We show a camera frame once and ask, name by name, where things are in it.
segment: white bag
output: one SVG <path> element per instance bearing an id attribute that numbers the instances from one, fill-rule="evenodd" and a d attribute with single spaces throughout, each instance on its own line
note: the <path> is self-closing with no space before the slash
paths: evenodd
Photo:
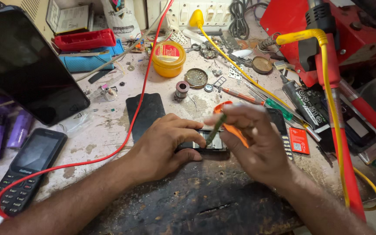
<path id="1" fill-rule="evenodd" d="M 125 42 L 141 36 L 139 24 L 134 16 L 133 0 L 121 0 L 124 8 L 119 11 L 113 8 L 110 0 L 101 0 L 101 3 L 108 27 L 113 30 L 117 39 Z"/>

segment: hand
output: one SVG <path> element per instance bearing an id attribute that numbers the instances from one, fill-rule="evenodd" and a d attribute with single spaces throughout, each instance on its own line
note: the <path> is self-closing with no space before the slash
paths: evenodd
<path id="1" fill-rule="evenodd" d="M 245 172 L 252 179 L 275 188 L 287 183 L 292 177 L 290 160 L 276 126 L 270 123 L 266 108 L 261 105 L 232 104 L 225 105 L 223 113 L 227 115 L 226 123 L 237 127 L 248 140 L 249 148 L 246 148 L 237 136 L 228 131 L 220 134 Z M 204 123 L 214 125 L 220 116 L 214 115 Z"/>
<path id="2" fill-rule="evenodd" d="M 194 141 L 200 147 L 206 140 L 194 129 L 201 129 L 202 123 L 181 119 L 171 113 L 158 118 L 143 134 L 123 161 L 133 168 L 131 177 L 136 184 L 164 178 L 188 161 L 200 161 L 201 155 L 193 149 L 174 153 L 182 142 Z"/>

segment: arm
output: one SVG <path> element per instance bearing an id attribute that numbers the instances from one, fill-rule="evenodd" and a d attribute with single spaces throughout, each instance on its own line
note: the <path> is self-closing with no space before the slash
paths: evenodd
<path id="1" fill-rule="evenodd" d="M 220 134 L 245 172 L 285 196 L 312 234 L 376 234 L 287 158 L 263 106 L 227 105 L 223 112 L 226 123 L 240 129 L 248 140 L 246 148 L 235 135 L 227 131 Z M 218 119 L 215 115 L 204 123 L 214 125 Z"/>
<path id="2" fill-rule="evenodd" d="M 201 160 L 193 149 L 173 152 L 185 141 L 205 147 L 205 139 L 193 130 L 202 127 L 174 114 L 156 120 L 126 155 L 3 222 L 0 234 L 76 234 L 129 188 L 162 179 L 187 161 Z"/>

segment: mobile phone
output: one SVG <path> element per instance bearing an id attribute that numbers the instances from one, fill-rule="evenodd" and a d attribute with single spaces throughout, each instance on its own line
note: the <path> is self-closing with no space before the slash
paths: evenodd
<path id="1" fill-rule="evenodd" d="M 0 10 L 0 89 L 44 125 L 54 125 L 90 104 L 26 13 Z"/>
<path id="2" fill-rule="evenodd" d="M 213 130 L 209 130 L 209 129 L 197 130 L 197 132 L 200 133 L 200 135 L 203 136 L 204 139 L 207 139 L 212 131 Z M 218 130 L 218 132 L 217 132 L 216 136 L 214 137 L 212 143 L 205 148 L 201 148 L 195 142 L 183 142 L 182 144 L 180 144 L 176 147 L 175 152 L 178 152 L 178 151 L 183 150 L 185 148 L 195 149 L 199 153 L 227 153 L 227 152 L 230 152 L 228 150 L 226 144 L 220 138 L 220 130 Z"/>
<path id="3" fill-rule="evenodd" d="M 284 116 L 282 111 L 279 109 L 267 108 L 269 116 L 272 119 L 272 122 L 277 126 L 279 133 L 281 134 L 282 143 L 284 144 L 284 150 L 288 158 L 292 160 L 292 151 L 290 137 L 288 136 L 287 126 L 285 125 Z"/>
<path id="4" fill-rule="evenodd" d="M 0 182 L 0 191 L 12 182 L 52 167 L 67 138 L 61 132 L 35 129 L 10 164 Z M 39 190 L 44 177 L 45 174 L 33 177 L 5 192 L 1 198 L 4 213 L 13 217 L 24 211 Z"/>

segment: switch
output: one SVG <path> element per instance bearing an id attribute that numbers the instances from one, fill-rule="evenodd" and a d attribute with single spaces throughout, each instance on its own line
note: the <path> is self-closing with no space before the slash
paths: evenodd
<path id="1" fill-rule="evenodd" d="M 186 8 L 181 10 L 181 14 L 179 17 L 180 21 L 185 22 L 188 20 L 188 10 Z"/>
<path id="2" fill-rule="evenodd" d="M 213 9 L 209 9 L 207 11 L 206 22 L 210 22 L 213 19 L 213 15 L 214 15 L 214 10 Z"/>
<path id="3" fill-rule="evenodd" d="M 214 18 L 214 22 L 220 22 L 222 20 L 222 17 L 223 17 L 223 10 L 218 9 L 216 11 L 216 17 Z"/>
<path id="4" fill-rule="evenodd" d="M 226 10 L 226 12 L 224 13 L 223 22 L 228 22 L 231 16 L 232 14 L 230 13 L 230 11 Z"/>

